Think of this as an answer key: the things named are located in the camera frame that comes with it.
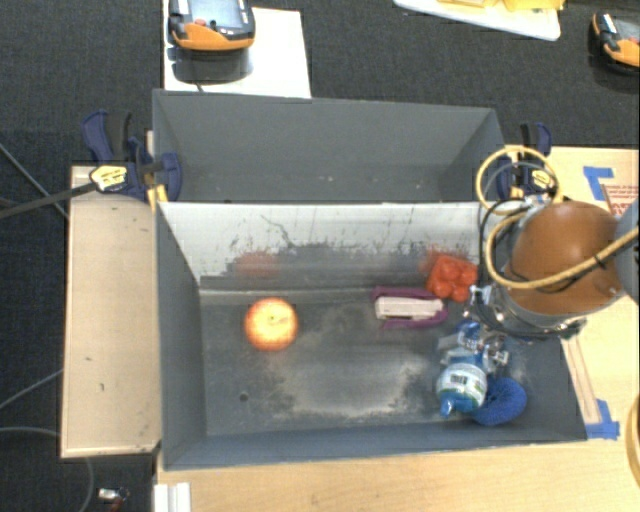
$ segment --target cable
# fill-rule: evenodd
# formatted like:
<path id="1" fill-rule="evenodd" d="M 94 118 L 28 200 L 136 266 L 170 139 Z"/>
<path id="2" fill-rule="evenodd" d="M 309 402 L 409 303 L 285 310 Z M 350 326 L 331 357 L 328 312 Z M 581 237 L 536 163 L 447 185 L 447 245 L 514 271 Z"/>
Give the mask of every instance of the cable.
<path id="1" fill-rule="evenodd" d="M 508 226 L 515 224 L 517 222 L 519 222 L 521 219 L 523 219 L 526 215 L 526 212 L 522 212 L 521 209 L 512 209 L 512 210 L 497 210 L 495 208 L 495 205 L 492 207 L 489 205 L 489 203 L 486 201 L 485 199 L 485 194 L 482 190 L 482 178 L 485 174 L 485 172 L 487 171 L 487 169 L 489 168 L 489 166 L 498 158 L 500 158 L 503 155 L 506 155 L 507 153 L 510 152 L 514 152 L 514 151 L 521 151 L 523 153 L 527 153 L 531 156 L 534 156 L 535 158 L 539 159 L 544 166 L 546 167 L 546 170 L 548 171 L 548 174 L 554 179 L 554 181 L 556 182 L 556 194 L 554 195 L 553 199 L 552 199 L 552 203 L 560 203 L 563 201 L 563 194 L 562 194 L 562 189 L 561 189 L 561 184 L 560 181 L 558 180 L 557 174 L 555 172 L 555 170 L 553 169 L 553 167 L 551 166 L 551 164 L 549 163 L 549 160 L 547 159 L 547 157 L 545 157 L 542 153 L 540 153 L 539 151 L 536 151 L 535 149 L 531 149 L 528 148 L 526 146 L 512 146 L 512 147 L 508 147 L 508 148 L 503 148 L 501 150 L 496 151 L 495 153 L 493 153 L 492 155 L 490 155 L 480 166 L 480 168 L 478 169 L 477 175 L 476 175 L 476 181 L 475 181 L 475 188 L 476 188 L 476 195 L 478 196 L 478 200 L 480 201 L 480 204 L 482 206 L 484 206 L 487 210 L 489 210 L 491 212 L 491 214 L 494 215 L 501 215 L 501 216 L 508 216 L 505 220 L 499 222 L 489 233 L 489 236 L 487 237 L 486 243 L 485 243 L 485 248 L 484 251 L 481 251 L 481 256 L 483 256 L 484 259 L 484 264 L 486 265 L 486 270 L 489 274 L 489 276 L 498 284 L 505 286 L 507 288 L 512 288 L 515 290 L 533 290 L 533 289 L 537 289 L 537 288 L 544 288 L 547 286 L 552 286 L 554 284 L 559 283 L 560 281 L 565 281 L 568 279 L 572 279 L 573 277 L 584 273 L 584 272 L 588 272 L 590 271 L 592 268 L 595 268 L 596 266 L 600 266 L 602 264 L 602 261 L 604 261 L 605 259 L 609 258 L 610 256 L 614 255 L 617 251 L 619 251 L 620 249 L 622 249 L 624 246 L 626 246 L 627 244 L 631 243 L 635 238 L 638 237 L 638 226 L 636 226 L 634 229 L 632 229 L 631 231 L 629 231 L 628 233 L 626 233 L 625 235 L 623 235 L 622 237 L 620 237 L 619 239 L 617 239 L 616 241 L 612 242 L 611 244 L 609 244 L 607 247 L 605 247 L 604 249 L 602 249 L 600 252 L 598 252 L 596 255 L 592 256 L 591 258 L 588 258 L 587 260 L 583 261 L 582 263 L 579 263 L 577 265 L 574 265 L 573 267 L 558 272 L 557 274 L 553 275 L 553 276 L 549 276 L 543 279 L 537 279 L 537 280 L 533 280 L 533 281 L 513 281 L 511 279 L 507 279 L 504 276 L 502 276 L 495 268 L 495 265 L 493 263 L 493 246 L 494 243 L 496 241 L 496 238 L 498 237 L 498 235 L 500 234 L 500 232 L 507 228 Z M 481 231 L 480 233 L 481 238 L 484 237 L 484 231 Z"/>
<path id="2" fill-rule="evenodd" d="M 508 148 L 503 148 L 500 149 L 498 151 L 496 151 L 495 153 L 493 153 L 492 155 L 489 155 L 489 157 L 482 162 L 482 165 L 480 166 L 480 168 L 478 169 L 478 172 L 476 174 L 476 181 L 475 181 L 475 189 L 476 189 L 476 195 L 478 196 L 478 200 L 480 201 L 480 204 L 482 204 L 482 206 L 484 206 L 486 209 L 489 209 L 489 203 L 487 202 L 487 200 L 485 199 L 485 195 L 483 193 L 482 190 L 482 178 L 484 177 L 485 172 L 487 172 L 487 169 L 489 168 L 489 166 L 498 158 L 500 158 L 503 155 L 506 155 L 508 153 L 512 153 L 514 151 L 520 151 L 523 153 L 527 153 L 531 156 L 534 156 L 535 158 L 539 159 L 545 166 L 547 173 L 554 179 L 554 181 L 556 182 L 556 193 L 552 199 L 552 202 L 557 203 L 557 202 L 561 202 L 563 200 L 563 193 L 562 193 L 562 189 L 560 187 L 560 181 L 558 180 L 558 176 L 557 173 L 555 172 L 555 170 L 553 169 L 553 167 L 551 166 L 551 164 L 549 163 L 549 159 L 544 156 L 542 153 L 540 153 L 539 151 L 536 151 L 535 149 L 532 148 L 528 148 L 526 146 L 511 146 Z M 510 213 L 513 213 L 513 211 L 499 211 L 499 212 L 495 212 L 496 215 L 509 215 Z"/>
<path id="3" fill-rule="evenodd" d="M 489 176 L 489 179 L 487 180 L 487 183 L 484 187 L 483 190 L 483 197 L 487 197 L 487 195 L 489 194 L 489 190 L 491 189 L 491 185 L 493 185 L 493 182 L 496 180 L 496 178 L 504 171 L 506 171 L 509 167 L 525 167 L 527 169 L 533 169 L 533 170 L 537 170 L 537 171 L 543 171 L 545 173 L 547 173 L 547 175 L 551 176 L 551 178 L 554 180 L 554 183 L 557 185 L 557 181 L 555 179 L 555 177 L 549 172 L 547 171 L 544 167 L 541 167 L 537 164 L 532 164 L 529 162 L 511 162 L 505 165 L 501 165 L 500 167 L 498 167 L 498 169 L 496 169 L 491 176 Z M 517 198 L 517 197 L 513 197 L 513 198 L 508 198 L 508 199 L 499 199 L 498 202 L 499 203 L 505 203 L 508 201 L 522 201 L 523 198 Z M 491 212 L 494 211 L 494 206 L 491 206 L 491 208 L 489 208 L 489 210 Z M 478 228 L 480 228 L 480 215 L 482 213 L 482 204 L 478 205 L 478 218 L 477 218 L 477 223 L 478 223 Z"/>
<path id="4" fill-rule="evenodd" d="M 480 231 L 480 236 L 479 236 L 479 240 L 478 240 L 478 283 L 483 283 L 486 276 L 485 276 L 485 269 L 486 266 L 484 264 L 484 260 L 485 260 L 485 251 L 484 251 L 484 232 L 487 226 L 487 222 L 489 221 L 489 218 L 491 217 L 491 215 L 495 212 L 495 210 L 497 208 L 499 208 L 500 206 L 502 206 L 503 204 L 506 203 L 511 203 L 511 202 L 522 202 L 522 199 L 518 199 L 518 198 L 513 198 L 513 199 L 501 199 L 500 201 L 496 201 L 491 208 L 489 208 L 489 210 L 487 211 L 487 213 L 484 215 L 484 217 L 482 218 L 482 221 L 480 222 L 480 227 L 479 227 L 479 231 Z M 528 210 L 530 207 L 521 207 L 520 209 L 516 209 L 516 210 L 512 210 L 512 211 L 516 211 L 518 213 L 520 213 L 521 211 L 526 211 Z"/>
<path id="5" fill-rule="evenodd" d="M 515 277 L 517 277 L 518 279 L 520 279 L 521 281 L 530 281 L 530 279 L 527 276 L 524 276 L 522 274 L 520 274 L 519 272 L 516 272 L 516 270 L 513 268 L 513 261 L 510 262 L 509 265 L 509 272 L 511 274 L 513 274 Z M 580 279 L 582 279 L 584 276 L 586 275 L 586 272 L 583 272 L 579 275 L 575 275 L 573 276 L 571 279 L 569 279 L 567 281 L 566 284 L 563 284 L 560 288 L 555 288 L 553 290 L 548 290 L 545 288 L 538 288 L 537 291 L 540 293 L 544 293 L 547 295 L 554 295 L 556 293 L 562 293 L 566 290 L 568 290 L 569 288 L 571 288 L 574 284 L 576 284 L 578 281 L 580 281 Z"/>
<path id="6" fill-rule="evenodd" d="M 47 192 L 44 187 L 42 185 L 40 185 L 40 183 L 38 183 L 36 181 L 36 179 L 31 176 L 31 174 L 29 174 L 29 171 L 27 171 L 21 164 L 20 162 L 18 162 L 11 153 L 9 153 L 9 150 L 7 148 L 5 148 L 2 143 L 0 143 L 0 151 L 2 151 L 2 153 L 4 154 L 4 156 L 7 158 L 7 160 L 9 160 L 9 162 L 11 162 L 13 164 L 13 166 L 18 169 L 18 171 L 20 171 L 20 173 L 22 173 L 22 175 L 27 178 L 27 180 L 29 181 L 29 183 L 31 183 L 34 187 L 36 187 L 36 189 L 38 189 L 38 191 L 45 197 L 49 197 L 49 192 Z M 58 210 L 58 212 L 60 213 L 60 215 L 62 215 L 64 217 L 65 220 L 69 220 L 69 214 L 67 212 L 64 211 L 64 209 L 59 205 L 59 204 L 54 204 L 53 207 Z"/>
<path id="7" fill-rule="evenodd" d="M 599 261 L 603 261 L 606 258 L 613 255 L 615 252 L 622 249 L 625 245 L 630 242 L 633 242 L 635 238 L 638 238 L 638 226 L 634 229 L 626 233 L 625 235 L 618 238 L 616 241 L 609 244 L 607 247 L 598 252 L 595 256 L 583 261 L 582 263 L 578 263 L 573 267 L 564 270 L 562 272 L 558 272 L 549 277 L 545 277 L 543 279 L 536 279 L 533 281 L 512 281 L 511 279 L 507 279 L 499 274 L 493 265 L 493 254 L 492 254 L 492 244 L 496 239 L 496 236 L 502 231 L 504 228 L 508 227 L 511 224 L 515 224 L 520 219 L 522 219 L 526 215 L 525 213 L 519 213 L 509 217 L 501 222 L 499 222 L 493 230 L 489 233 L 487 237 L 487 241 L 485 244 L 485 264 L 487 266 L 487 272 L 489 276 L 498 284 L 505 286 L 507 288 L 512 288 L 514 290 L 533 290 L 536 288 L 544 288 L 547 286 L 551 286 L 559 283 L 560 281 L 564 281 L 566 279 L 571 279 L 572 277 L 580 274 L 581 272 L 585 272 L 593 267 L 599 266 Z"/>
<path id="8" fill-rule="evenodd" d="M 54 430 L 49 430 L 46 428 L 38 428 L 38 427 L 0 427 L 0 434 L 10 434 L 10 433 L 27 433 L 27 434 L 40 434 L 45 436 L 50 436 L 54 438 L 59 438 L 60 434 L 55 432 Z M 78 509 L 78 512 L 86 512 L 89 507 L 89 503 L 91 503 L 91 498 L 93 498 L 93 492 L 95 488 L 95 473 L 93 471 L 93 464 L 87 458 L 84 459 L 84 462 L 87 466 L 87 473 L 89 474 L 89 484 L 87 485 L 87 495 L 85 496 L 84 502 Z"/>
<path id="9" fill-rule="evenodd" d="M 62 370 L 58 370 L 57 372 L 52 373 L 48 377 L 45 377 L 41 381 L 36 382 L 35 384 L 29 386 L 28 388 L 25 388 L 22 391 L 19 391 L 18 393 L 13 395 L 11 398 L 9 398 L 8 400 L 5 400 L 4 402 L 2 402 L 0 404 L 0 411 L 2 409 L 4 409 L 5 407 L 7 407 L 10 403 L 15 402 L 18 398 L 26 395 L 27 393 L 31 393 L 34 389 L 39 388 L 43 384 L 46 384 L 47 382 L 49 382 L 50 380 L 55 379 L 58 375 L 61 375 L 61 374 L 62 374 Z"/>
<path id="10" fill-rule="evenodd" d="M 28 212 L 31 210 L 36 210 L 43 206 L 47 206 L 49 204 L 55 203 L 56 201 L 60 201 L 63 199 L 71 199 L 73 197 L 77 197 L 82 194 L 93 192 L 94 190 L 96 190 L 95 183 L 93 182 L 85 183 L 84 185 L 80 185 L 79 187 L 72 188 L 70 190 L 63 190 L 62 192 L 58 192 L 53 195 L 48 195 L 47 197 L 41 197 L 40 199 L 36 199 L 35 201 L 29 201 L 28 203 L 18 204 L 11 208 L 2 210 L 0 211 L 0 219 L 13 217 L 14 215 L 18 215 L 20 213 Z"/>
<path id="11" fill-rule="evenodd" d="M 63 370 L 58 370 L 57 372 L 52 373 L 48 377 L 45 377 L 44 379 L 39 380 L 35 384 L 32 384 L 28 388 L 25 388 L 22 391 L 19 391 L 18 393 L 13 395 L 11 398 L 5 400 L 4 402 L 2 402 L 0 404 L 0 411 L 2 411 L 2 409 L 7 407 L 9 404 L 15 402 L 18 398 L 23 397 L 27 393 L 31 393 L 34 389 L 39 388 L 43 384 L 46 384 L 47 382 L 50 382 L 50 381 L 54 380 L 56 377 L 61 375 L 62 372 L 63 372 Z M 56 432 L 54 430 L 49 430 L 49 429 L 46 429 L 46 428 L 22 427 L 22 426 L 20 426 L 20 427 L 0 427 L 0 434 L 10 434 L 10 433 L 40 434 L 40 435 L 46 435 L 46 436 L 54 437 L 56 439 L 60 437 L 60 434 L 58 432 Z M 91 498 L 93 497 L 93 491 L 94 491 L 94 487 L 95 487 L 95 474 L 94 474 L 94 471 L 93 471 L 93 464 L 91 464 L 91 460 L 89 460 L 87 458 L 84 459 L 84 462 L 85 462 L 85 464 L 87 466 L 87 472 L 89 473 L 89 485 L 87 486 L 87 495 L 86 495 L 86 497 L 84 499 L 84 502 L 83 502 L 82 506 L 78 509 L 78 512 L 85 512 L 87 510 L 87 508 L 89 507 L 89 503 L 91 502 Z"/>
<path id="12" fill-rule="evenodd" d="M 12 206 L 15 206 L 13 201 L 0 197 L 0 208 L 11 208 Z"/>

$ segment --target yellow object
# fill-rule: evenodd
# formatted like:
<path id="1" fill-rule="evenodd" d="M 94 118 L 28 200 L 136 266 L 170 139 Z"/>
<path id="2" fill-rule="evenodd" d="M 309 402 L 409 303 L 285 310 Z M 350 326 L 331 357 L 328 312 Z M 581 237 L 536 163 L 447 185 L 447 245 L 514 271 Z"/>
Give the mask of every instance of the yellow object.
<path id="1" fill-rule="evenodd" d="M 498 0 L 438 0 L 442 4 L 471 5 L 474 7 L 492 7 Z"/>
<path id="2" fill-rule="evenodd" d="M 155 213 L 157 203 L 169 202 L 167 189 L 164 185 L 156 185 L 155 187 L 151 187 L 147 190 L 147 200 L 149 201 L 149 205 L 151 205 L 151 211 Z"/>
<path id="3" fill-rule="evenodd" d="M 509 11 L 528 9 L 562 9 L 565 0 L 502 0 Z"/>
<path id="4" fill-rule="evenodd" d="M 116 165 L 101 165 L 91 172 L 91 181 L 102 192 L 109 188 L 124 186 L 127 183 L 127 168 Z"/>

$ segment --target yellow cable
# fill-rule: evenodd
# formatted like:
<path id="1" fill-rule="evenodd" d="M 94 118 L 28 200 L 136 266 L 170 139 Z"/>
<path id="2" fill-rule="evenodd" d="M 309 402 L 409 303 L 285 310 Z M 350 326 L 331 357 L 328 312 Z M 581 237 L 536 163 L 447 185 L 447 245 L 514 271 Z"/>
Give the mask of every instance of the yellow cable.
<path id="1" fill-rule="evenodd" d="M 508 153 L 517 152 L 517 151 L 520 151 L 522 153 L 527 153 L 539 159 L 544 164 L 547 171 L 556 182 L 556 187 L 557 187 L 556 195 L 554 196 L 552 202 L 554 203 L 561 202 L 563 198 L 563 194 L 560 187 L 560 181 L 558 180 L 558 176 L 556 175 L 556 172 L 554 171 L 553 167 L 549 163 L 549 159 L 539 151 L 536 151 L 535 149 L 528 148 L 526 146 L 510 146 L 508 148 L 502 148 L 496 151 L 495 153 L 493 153 L 492 155 L 490 155 L 484 162 L 482 162 L 482 165 L 478 169 L 478 173 L 476 174 L 475 188 L 476 188 L 476 195 L 478 196 L 478 200 L 480 201 L 480 204 L 482 204 L 482 206 L 484 206 L 487 210 L 491 208 L 491 206 L 485 199 L 484 194 L 482 193 L 482 178 L 484 177 L 484 174 L 487 172 L 487 169 L 489 168 L 489 166 L 501 156 L 506 155 Z M 513 210 L 496 210 L 494 213 L 496 215 L 510 215 L 516 211 L 518 211 L 517 208 Z"/>
<path id="2" fill-rule="evenodd" d="M 545 286 L 551 286 L 559 283 L 560 281 L 565 281 L 567 279 L 571 279 L 572 277 L 588 270 L 591 267 L 598 265 L 599 261 L 603 261 L 605 258 L 611 256 L 614 252 L 619 250 L 625 244 L 631 242 L 634 238 L 638 237 L 638 226 L 636 226 L 631 231 L 627 232 L 625 235 L 618 238 L 615 242 L 612 242 L 607 247 L 602 249 L 595 256 L 583 261 L 582 263 L 578 263 L 573 267 L 564 270 L 562 272 L 558 272 L 549 277 L 545 277 L 543 279 L 536 279 L 535 281 L 512 281 L 511 279 L 506 279 L 502 277 L 496 271 L 495 266 L 493 265 L 493 253 L 491 251 L 491 247 L 493 247 L 493 242 L 498 236 L 498 233 L 502 231 L 507 226 L 518 222 L 526 215 L 526 212 L 514 215 L 503 221 L 499 222 L 489 233 L 487 237 L 486 245 L 485 245 L 485 263 L 487 265 L 487 272 L 491 276 L 491 278 L 498 284 L 505 286 L 507 288 L 512 288 L 515 290 L 531 290 L 535 288 L 544 288 Z"/>

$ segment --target orange toy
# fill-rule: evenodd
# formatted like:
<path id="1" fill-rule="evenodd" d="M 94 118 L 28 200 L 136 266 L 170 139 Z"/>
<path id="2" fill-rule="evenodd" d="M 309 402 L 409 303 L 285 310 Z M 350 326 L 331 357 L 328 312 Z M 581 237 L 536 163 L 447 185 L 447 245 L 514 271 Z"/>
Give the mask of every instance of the orange toy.
<path id="1" fill-rule="evenodd" d="M 461 258 L 441 254 L 433 264 L 425 288 L 441 299 L 465 302 L 469 298 L 469 287 L 477 279 L 476 265 Z"/>

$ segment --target black cable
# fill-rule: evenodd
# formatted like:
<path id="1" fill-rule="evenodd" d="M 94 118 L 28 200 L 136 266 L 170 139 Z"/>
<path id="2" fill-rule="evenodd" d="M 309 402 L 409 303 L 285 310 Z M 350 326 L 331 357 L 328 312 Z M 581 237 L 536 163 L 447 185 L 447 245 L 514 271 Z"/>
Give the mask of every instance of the black cable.
<path id="1" fill-rule="evenodd" d="M 24 395 L 27 395 L 29 393 L 31 393 L 32 391 L 34 391 L 35 389 L 39 388 L 40 386 L 46 384 L 47 382 L 51 382 L 52 380 L 54 380 L 56 377 L 58 377 L 59 375 L 62 374 L 62 370 L 58 370 L 55 373 L 52 373 L 51 375 L 49 375 L 48 377 L 45 377 L 42 380 L 39 380 L 38 382 L 36 382 L 35 384 L 32 384 L 31 386 L 29 386 L 28 388 L 23 389 L 22 391 L 16 393 L 15 395 L 13 395 L 12 397 L 8 398 L 7 400 L 3 401 L 2 403 L 0 403 L 0 411 L 2 409 L 4 409 L 5 407 L 7 407 L 9 404 L 15 402 L 16 400 L 18 400 L 19 398 L 22 398 Z M 39 428 L 39 427 L 22 427 L 22 426 L 18 426 L 18 427 L 0 427 L 0 435 L 2 434 L 41 434 L 41 435 L 46 435 L 46 436 L 50 436 L 53 438 L 59 438 L 60 434 L 54 430 L 49 430 L 49 429 L 45 429 L 45 428 Z M 94 491 L 94 483 L 95 483 L 95 474 L 93 471 L 93 464 L 91 463 L 91 460 L 88 458 L 84 459 L 85 464 L 87 465 L 87 472 L 89 474 L 89 483 L 87 485 L 87 494 L 85 496 L 84 502 L 82 504 L 82 506 L 79 509 L 79 512 L 85 512 L 87 510 L 87 508 L 89 507 L 89 503 L 91 502 L 91 498 L 93 496 L 93 491 Z"/>
<path id="2" fill-rule="evenodd" d="M 51 197 L 49 192 L 47 192 L 44 189 L 44 187 L 42 185 L 40 185 L 40 183 L 38 183 L 33 176 L 31 176 L 29 171 L 27 171 L 22 166 L 22 164 L 20 162 L 18 162 L 18 160 L 9 152 L 9 150 L 7 148 L 5 148 L 2 145 L 2 143 L 0 143 L 0 153 L 2 153 L 7 160 L 9 160 L 11 165 L 13 165 L 13 167 L 15 167 L 27 179 L 27 181 L 29 183 L 31 183 L 38 190 L 38 192 L 40 192 L 44 197 Z M 69 214 L 64 211 L 64 208 L 62 208 L 62 206 L 60 206 L 59 204 L 56 204 L 55 202 L 47 203 L 47 204 L 53 204 L 53 207 L 56 210 L 58 210 L 60 215 L 62 215 L 65 218 L 65 220 L 69 220 Z"/>
<path id="3" fill-rule="evenodd" d="M 0 197 L 0 208 L 12 208 L 16 205 L 14 201 Z"/>
<path id="4" fill-rule="evenodd" d="M 513 217 L 514 215 L 517 215 L 519 213 L 522 213 L 524 211 L 526 211 L 528 208 L 522 208 L 520 210 L 517 210 L 513 213 L 510 213 L 509 215 L 507 215 L 507 218 L 509 217 Z M 498 233 L 498 236 L 496 236 L 493 240 L 493 244 L 491 246 L 491 255 L 493 257 L 493 268 L 498 269 L 499 265 L 498 265 L 498 246 L 500 245 L 500 243 L 507 237 L 510 235 L 513 235 L 514 231 L 516 230 L 516 224 L 509 224 L 504 231 L 502 231 L 501 233 Z M 502 273 L 500 273 L 500 270 L 496 270 L 496 272 L 498 274 L 500 274 L 502 277 L 505 277 Z"/>
<path id="5" fill-rule="evenodd" d="M 486 265 L 485 265 L 485 261 L 484 261 L 484 232 L 485 229 L 487 227 L 487 222 L 489 221 L 489 218 L 491 217 L 491 215 L 493 214 L 493 212 L 496 211 L 496 209 L 498 209 L 500 206 L 502 206 L 503 204 L 506 203 L 510 203 L 513 201 L 518 201 L 518 202 L 522 202 L 522 199 L 501 199 L 499 201 L 496 201 L 491 208 L 489 208 L 487 210 L 487 212 L 484 214 L 484 216 L 482 217 L 482 222 L 480 223 L 480 235 L 479 235 L 479 240 L 478 240 L 478 284 L 482 285 L 485 282 L 489 281 L 489 275 L 487 273 L 487 269 L 486 269 Z M 508 217 L 511 217 L 513 215 L 517 215 L 519 213 L 522 213 L 526 210 L 528 210 L 530 208 L 530 206 L 526 206 L 526 207 L 522 207 L 522 208 L 518 208 L 516 210 L 514 210 L 513 212 L 511 212 Z"/>
<path id="6" fill-rule="evenodd" d="M 629 241 L 629 243 L 623 245 L 617 251 L 612 252 L 606 258 L 600 259 L 600 258 L 598 258 L 597 254 L 592 256 L 593 259 L 595 260 L 595 263 L 591 264 L 588 268 L 584 269 L 582 272 L 579 272 L 579 273 L 575 274 L 574 276 L 568 277 L 565 280 L 565 281 L 568 281 L 568 282 L 566 284 L 564 284 L 563 286 L 561 286 L 560 288 L 553 289 L 553 290 L 549 289 L 550 287 L 556 286 L 557 284 L 559 284 L 559 283 L 556 283 L 555 285 L 552 284 L 552 285 L 545 286 L 545 287 L 535 288 L 535 290 L 537 292 L 545 293 L 545 294 L 548 294 L 548 295 L 553 295 L 553 294 L 556 294 L 556 293 L 564 292 L 565 290 L 568 290 L 571 286 L 576 284 L 578 281 L 580 281 L 580 279 L 585 277 L 587 274 L 589 274 L 590 272 L 593 272 L 596 268 L 601 268 L 602 270 L 606 270 L 607 263 L 609 263 L 612 259 L 614 259 L 619 253 L 621 253 L 622 251 L 626 250 L 634 242 L 635 242 L 634 240 Z M 513 261 L 510 262 L 509 267 L 510 267 L 511 273 L 515 277 L 517 277 L 518 279 L 521 279 L 523 282 L 531 281 L 531 279 L 529 279 L 529 278 L 523 276 L 522 274 L 519 274 L 518 272 L 516 272 L 516 270 L 513 268 Z"/>
<path id="7" fill-rule="evenodd" d="M 35 201 L 19 204 L 11 208 L 6 208 L 0 211 L 0 219 L 13 217 L 14 215 L 18 215 L 19 213 L 35 210 L 37 208 L 41 208 L 42 206 L 57 203 L 58 201 L 65 201 L 67 199 L 71 199 L 72 197 L 80 196 L 88 192 L 93 192 L 94 190 L 96 190 L 96 184 L 93 182 L 81 185 L 76 188 L 72 188 L 71 190 L 64 190 L 63 192 L 58 192 L 57 194 L 49 195 L 41 199 L 36 199 Z"/>

